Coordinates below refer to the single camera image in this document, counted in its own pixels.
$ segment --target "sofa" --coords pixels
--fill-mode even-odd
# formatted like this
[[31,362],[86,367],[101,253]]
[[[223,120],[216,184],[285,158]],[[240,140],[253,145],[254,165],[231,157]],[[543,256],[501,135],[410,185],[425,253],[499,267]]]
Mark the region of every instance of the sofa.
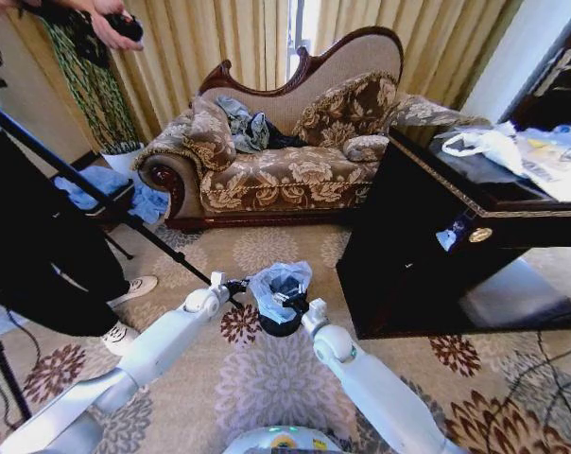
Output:
[[[137,158],[141,179],[170,195],[168,227],[346,219],[367,197],[389,126],[481,122],[398,93],[403,49],[387,28],[361,28],[317,57],[304,47],[298,55],[294,76],[272,91],[241,85],[224,61],[201,84],[190,109]],[[264,112],[280,132],[308,145],[237,152],[227,116],[215,104],[219,96]]]

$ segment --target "gold knob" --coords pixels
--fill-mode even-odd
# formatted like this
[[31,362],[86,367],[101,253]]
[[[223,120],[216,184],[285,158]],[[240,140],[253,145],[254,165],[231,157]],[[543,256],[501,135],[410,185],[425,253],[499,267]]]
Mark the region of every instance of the gold knob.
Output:
[[468,240],[471,243],[480,243],[481,241],[485,241],[489,238],[493,233],[493,230],[489,227],[480,227],[476,229],[471,235],[468,237]]

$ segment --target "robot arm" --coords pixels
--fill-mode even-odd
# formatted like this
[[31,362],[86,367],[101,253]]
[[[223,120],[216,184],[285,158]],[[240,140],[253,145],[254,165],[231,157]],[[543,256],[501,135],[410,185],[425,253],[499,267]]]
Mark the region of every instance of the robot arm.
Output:
[[209,288],[193,291],[179,308],[160,317],[134,340],[113,370],[53,399],[0,445],[0,454],[93,452],[102,428],[87,413],[88,407],[94,404],[114,412],[167,371],[232,296],[225,281],[224,273],[213,272]]
[[329,324],[325,307],[317,299],[303,316],[315,354],[380,436],[402,454],[465,453],[445,438],[426,404],[397,375],[359,347],[348,331]]
[[[87,409],[94,404],[111,413],[125,405],[172,366],[230,296],[245,291],[243,282],[225,283],[223,273],[214,272],[211,282],[152,324],[112,371],[77,383],[40,410],[0,445],[0,454],[93,452],[102,427]],[[303,316],[315,353],[387,443],[399,453],[466,452],[444,437],[428,407],[399,377],[344,328],[329,324],[325,308],[323,300],[315,300]]]

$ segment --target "white plastic bag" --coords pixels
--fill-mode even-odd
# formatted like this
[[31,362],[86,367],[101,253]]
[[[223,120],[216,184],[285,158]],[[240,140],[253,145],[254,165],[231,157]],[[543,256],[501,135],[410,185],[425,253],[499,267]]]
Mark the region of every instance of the white plastic bag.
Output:
[[306,262],[275,263],[270,268],[257,272],[250,278],[249,287],[258,302],[258,311],[279,324],[294,319],[296,311],[291,307],[281,307],[275,303],[270,286],[273,281],[279,282],[289,276],[301,283],[303,291],[306,291],[311,283],[313,271]]
[[[486,158],[524,178],[526,173],[523,169],[521,152],[510,135],[514,135],[514,126],[510,122],[497,125],[493,130],[468,129],[443,142],[441,149],[443,152],[459,158],[483,153]],[[455,149],[450,147],[460,139],[465,148],[472,148]]]

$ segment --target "patterned carpet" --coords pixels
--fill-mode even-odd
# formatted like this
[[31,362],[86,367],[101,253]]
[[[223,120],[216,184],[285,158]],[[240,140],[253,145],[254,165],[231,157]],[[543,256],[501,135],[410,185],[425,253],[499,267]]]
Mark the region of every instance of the patterned carpet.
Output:
[[[337,226],[243,228],[185,236],[163,225],[157,233],[203,271],[232,277],[254,273],[275,261],[307,260],[314,275],[310,297],[328,303],[329,315],[353,333],[335,265],[348,233]],[[113,236],[136,255],[123,261],[128,277],[155,273],[159,286],[119,308],[139,329],[178,306],[200,282],[126,227]],[[530,260],[571,295],[571,250],[533,251]],[[309,338],[299,331],[285,338],[265,335],[250,295],[243,311],[225,307],[203,330],[196,345],[164,377],[141,390],[117,414],[97,417],[105,427],[99,453],[218,453],[242,431],[274,424],[296,424],[330,434],[348,451],[387,453],[389,447],[355,410],[333,375],[315,359]],[[74,308],[73,316],[78,315]],[[42,359],[19,330],[3,336],[9,361],[35,410],[70,383],[113,367],[98,339],[59,335],[34,323]],[[545,350],[555,356],[571,348],[571,331],[544,333]],[[426,402],[439,427],[473,453],[571,453],[571,413],[555,392],[553,370],[526,374],[512,400],[510,386],[542,360],[535,333],[363,340],[361,346],[382,359]],[[571,356],[555,363],[571,406]],[[0,441],[8,429],[2,422]],[[9,420],[17,419],[14,405]]]

